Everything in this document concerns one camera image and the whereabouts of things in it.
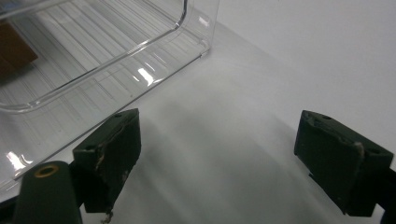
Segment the clear plastic container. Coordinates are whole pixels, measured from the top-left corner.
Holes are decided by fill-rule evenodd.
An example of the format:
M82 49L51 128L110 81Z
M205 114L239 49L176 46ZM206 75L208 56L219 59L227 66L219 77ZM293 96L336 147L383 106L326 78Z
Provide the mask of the clear plastic container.
M0 23L36 55L29 61L18 52L29 62L0 70L0 194L205 54L218 6L219 0L0 0Z

